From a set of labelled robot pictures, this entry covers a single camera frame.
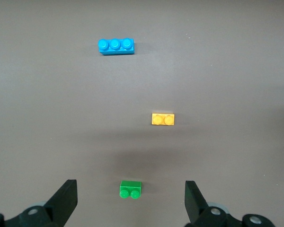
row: lego brick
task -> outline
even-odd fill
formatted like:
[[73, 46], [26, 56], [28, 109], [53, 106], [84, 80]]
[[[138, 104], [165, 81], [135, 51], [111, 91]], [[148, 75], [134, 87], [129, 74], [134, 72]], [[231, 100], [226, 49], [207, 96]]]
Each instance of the lego brick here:
[[120, 197], [126, 199], [129, 195], [133, 199], [138, 199], [141, 196], [140, 181], [122, 181], [120, 184]]
[[100, 39], [99, 52], [103, 55], [134, 54], [133, 39]]
[[152, 113], [151, 124], [174, 125], [175, 115], [173, 113]]

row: gray surface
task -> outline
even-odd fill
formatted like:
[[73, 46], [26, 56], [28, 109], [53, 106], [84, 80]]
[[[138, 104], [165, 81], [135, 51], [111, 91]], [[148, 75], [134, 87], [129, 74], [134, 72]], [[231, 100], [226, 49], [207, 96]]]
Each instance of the gray surface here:
[[[66, 226], [181, 227], [184, 183], [284, 227], [284, 1], [0, 1], [0, 212], [67, 179]], [[100, 38], [136, 54], [101, 56]], [[151, 126], [156, 110], [175, 126]], [[142, 197], [118, 196], [141, 180]]]

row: silver screw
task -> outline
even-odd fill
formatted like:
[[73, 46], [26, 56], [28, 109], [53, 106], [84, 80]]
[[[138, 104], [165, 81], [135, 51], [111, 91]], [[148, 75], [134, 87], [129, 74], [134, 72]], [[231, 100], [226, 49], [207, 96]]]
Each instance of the silver screw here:
[[32, 209], [28, 212], [28, 215], [33, 215], [33, 214], [36, 214], [38, 212], [37, 209]]
[[220, 214], [221, 214], [221, 212], [220, 212], [217, 208], [212, 208], [212, 209], [211, 209], [211, 212], [212, 212], [212, 214], [214, 214], [214, 215], [220, 215]]
[[254, 224], [262, 224], [262, 221], [256, 216], [251, 216], [249, 220]]

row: blue lego brick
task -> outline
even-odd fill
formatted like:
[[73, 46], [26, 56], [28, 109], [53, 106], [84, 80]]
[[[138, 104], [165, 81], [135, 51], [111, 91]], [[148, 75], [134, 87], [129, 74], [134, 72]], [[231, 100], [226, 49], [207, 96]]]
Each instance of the blue lego brick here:
[[134, 54], [133, 39], [100, 39], [99, 52], [103, 55]]

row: green lego brick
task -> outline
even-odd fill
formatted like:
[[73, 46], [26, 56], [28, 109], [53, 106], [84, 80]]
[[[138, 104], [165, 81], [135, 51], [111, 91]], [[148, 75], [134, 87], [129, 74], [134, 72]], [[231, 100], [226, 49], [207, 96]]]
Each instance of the green lego brick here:
[[129, 195], [133, 199], [138, 199], [141, 196], [141, 186], [140, 181], [122, 181], [120, 184], [120, 197], [126, 199]]

